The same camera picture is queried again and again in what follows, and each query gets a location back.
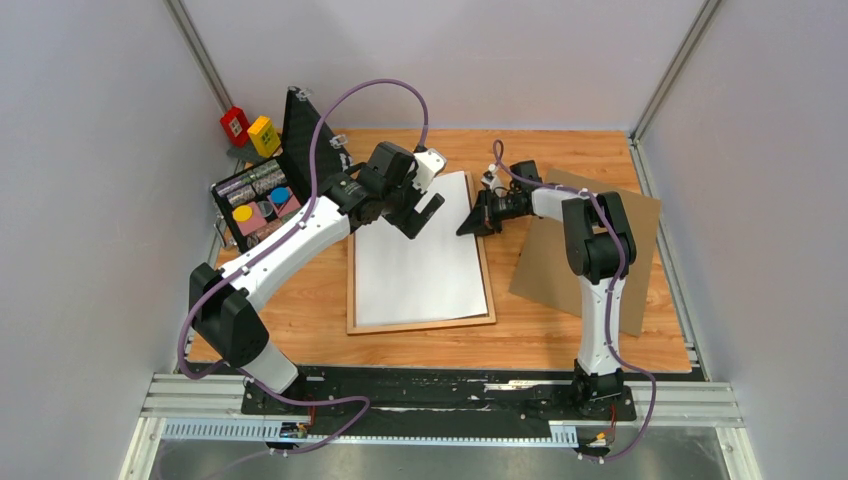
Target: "black case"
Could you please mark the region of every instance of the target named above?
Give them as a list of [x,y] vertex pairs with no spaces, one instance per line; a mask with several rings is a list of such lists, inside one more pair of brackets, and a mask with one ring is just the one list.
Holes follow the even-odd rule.
[[[312,132],[315,130],[315,125],[318,124],[318,120],[321,118],[321,115],[307,97],[308,91],[304,89],[299,87],[288,88],[286,94],[286,111],[283,118],[283,133],[280,137],[283,148],[281,154],[261,163],[254,164],[252,167],[231,175],[211,187],[212,198],[218,206],[218,210],[221,212],[224,222],[241,253],[247,252],[253,245],[249,245],[248,238],[241,234],[236,221],[233,219],[233,210],[240,204],[230,205],[226,196],[219,194],[219,186],[226,185],[231,180],[239,177],[250,177],[251,173],[256,171],[256,169],[263,166],[267,168],[266,164],[268,162],[277,162],[285,175],[284,183],[277,186],[288,187],[301,205],[306,203],[311,193],[309,182],[309,143],[312,140]],[[353,163],[352,157],[343,146],[333,146],[331,144],[331,140],[335,136],[332,129],[324,123],[321,127],[321,133],[315,149],[315,169],[318,173],[319,186],[327,177],[345,170]],[[267,195],[268,193],[256,192],[257,197]]]

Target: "yellow box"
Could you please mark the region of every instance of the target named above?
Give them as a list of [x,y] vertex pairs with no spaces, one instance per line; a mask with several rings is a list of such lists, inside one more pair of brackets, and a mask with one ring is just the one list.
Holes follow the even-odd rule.
[[280,136],[277,135],[271,119],[266,116],[257,118],[247,129],[247,134],[250,135],[250,141],[256,147],[256,152],[265,158],[269,158],[280,148]]

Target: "blue lid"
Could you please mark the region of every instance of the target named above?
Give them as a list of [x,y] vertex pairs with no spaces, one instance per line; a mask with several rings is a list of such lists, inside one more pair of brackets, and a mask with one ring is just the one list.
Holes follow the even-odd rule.
[[277,205],[286,203],[289,201],[289,197],[291,197],[291,193],[289,193],[288,188],[278,187],[271,190],[271,201]]

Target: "wooden table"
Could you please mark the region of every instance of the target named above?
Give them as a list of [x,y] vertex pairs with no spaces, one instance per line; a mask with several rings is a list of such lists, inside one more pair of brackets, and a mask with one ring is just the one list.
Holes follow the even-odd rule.
[[[418,130],[376,129],[337,133],[347,134],[348,151],[357,161],[367,161],[380,141],[411,149],[420,134]],[[535,159],[543,178],[556,167],[640,191],[620,132],[432,130],[427,146],[448,159],[447,172],[465,170],[479,177],[492,162],[495,138],[504,141],[507,164]],[[580,318],[508,292],[530,220],[510,220],[502,234],[485,238],[496,325],[348,336],[346,241],[336,243],[296,273],[262,310],[262,320],[274,343],[296,363],[571,370],[580,346]],[[219,264],[236,255],[235,250],[222,251]],[[625,360],[655,372],[690,371],[657,253],[642,330],[638,338],[622,334]],[[217,355],[198,336],[189,358],[204,361]]]

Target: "yellow round cap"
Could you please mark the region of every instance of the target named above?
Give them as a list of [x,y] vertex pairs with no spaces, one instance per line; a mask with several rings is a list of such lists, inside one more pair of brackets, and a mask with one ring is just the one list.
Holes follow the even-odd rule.
[[233,210],[233,218],[237,222],[246,222],[246,221],[250,220],[250,217],[252,217],[252,216],[253,216],[253,209],[250,208],[247,205],[242,205],[240,207],[236,207],[236,209]]

